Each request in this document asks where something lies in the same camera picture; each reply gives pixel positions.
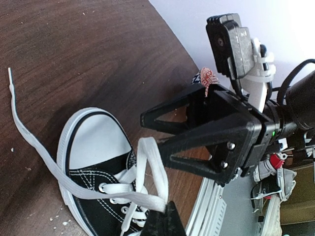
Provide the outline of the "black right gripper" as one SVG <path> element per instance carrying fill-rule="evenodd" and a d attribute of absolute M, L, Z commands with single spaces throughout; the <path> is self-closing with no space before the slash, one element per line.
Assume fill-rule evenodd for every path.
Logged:
<path fill-rule="evenodd" d="M 254 172 L 276 124 L 222 86 L 205 91 L 188 86 L 144 111 L 140 125 L 170 135 L 158 143 L 166 167 L 224 186 L 238 171 L 242 177 Z"/>

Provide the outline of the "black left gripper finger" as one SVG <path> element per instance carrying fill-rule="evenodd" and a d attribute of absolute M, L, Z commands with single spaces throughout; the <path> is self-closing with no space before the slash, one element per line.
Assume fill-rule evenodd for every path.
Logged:
<path fill-rule="evenodd" d="M 141 231 L 141 236 L 186 236 L 178 210 L 173 201 L 170 201 L 165 212 L 151 210 Z"/>

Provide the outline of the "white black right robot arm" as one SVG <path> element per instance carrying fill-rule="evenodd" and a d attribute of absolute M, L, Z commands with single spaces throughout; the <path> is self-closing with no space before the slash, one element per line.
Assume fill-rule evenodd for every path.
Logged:
<path fill-rule="evenodd" d="M 314 60 L 296 66 L 277 100 L 269 100 L 262 111 L 219 84 L 194 84 L 142 113 L 141 126 L 170 134 L 158 146 L 164 166 L 223 186 L 238 169 L 243 177 L 250 175 L 264 155 L 278 152 L 277 140 L 287 138 L 295 150 L 315 144 L 315 75 L 293 83 L 310 63 Z"/>

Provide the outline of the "black white canvas sneaker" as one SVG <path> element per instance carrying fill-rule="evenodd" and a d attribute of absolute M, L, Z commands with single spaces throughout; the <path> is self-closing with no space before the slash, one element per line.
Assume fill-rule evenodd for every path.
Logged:
<path fill-rule="evenodd" d="M 132 148 L 118 120 L 97 107 L 83 108 L 66 122 L 56 158 L 20 121 L 14 123 L 58 181 L 64 203 L 90 236 L 139 236 L 150 213 L 165 213 L 168 178 L 153 137 Z"/>

